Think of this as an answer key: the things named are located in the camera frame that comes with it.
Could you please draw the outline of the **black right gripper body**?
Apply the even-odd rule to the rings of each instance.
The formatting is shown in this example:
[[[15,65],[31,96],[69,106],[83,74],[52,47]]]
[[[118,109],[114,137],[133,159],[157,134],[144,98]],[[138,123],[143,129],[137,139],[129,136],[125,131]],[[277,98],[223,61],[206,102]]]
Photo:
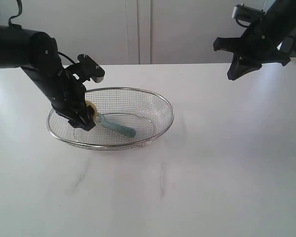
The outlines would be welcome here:
[[[296,27],[296,9],[269,9],[259,20],[251,23],[240,37],[243,51],[234,55],[251,59],[255,62],[281,63],[290,62],[288,53],[281,52],[277,46]]]

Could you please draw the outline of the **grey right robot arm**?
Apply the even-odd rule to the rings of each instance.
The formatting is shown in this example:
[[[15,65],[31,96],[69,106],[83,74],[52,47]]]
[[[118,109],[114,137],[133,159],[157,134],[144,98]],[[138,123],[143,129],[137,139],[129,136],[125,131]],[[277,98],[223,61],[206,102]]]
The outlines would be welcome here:
[[[277,47],[285,38],[293,39],[291,51],[296,51],[296,0],[276,0],[268,11],[253,9],[244,5],[235,6],[233,18],[236,22],[246,21],[244,33],[238,38],[216,38],[214,51],[233,54],[227,72],[229,80],[236,80],[245,74],[259,70],[262,65],[290,62],[290,53]]]

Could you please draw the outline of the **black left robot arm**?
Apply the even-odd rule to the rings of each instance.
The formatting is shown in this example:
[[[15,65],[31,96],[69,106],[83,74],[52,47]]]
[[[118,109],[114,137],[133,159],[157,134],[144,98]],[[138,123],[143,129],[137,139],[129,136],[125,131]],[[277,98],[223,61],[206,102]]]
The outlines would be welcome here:
[[[86,105],[83,83],[103,77],[103,70],[88,55],[64,68],[56,40],[47,33],[0,26],[0,68],[21,68],[50,101],[56,113],[73,128],[95,127],[95,110]]]

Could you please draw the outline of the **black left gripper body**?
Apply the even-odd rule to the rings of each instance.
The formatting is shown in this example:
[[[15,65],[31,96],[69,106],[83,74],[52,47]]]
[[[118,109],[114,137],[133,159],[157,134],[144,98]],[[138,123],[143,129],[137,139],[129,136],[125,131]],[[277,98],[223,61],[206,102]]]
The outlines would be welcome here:
[[[87,118],[88,109],[84,101],[85,87],[69,71],[48,73],[55,93],[51,96],[53,109],[65,118]]]

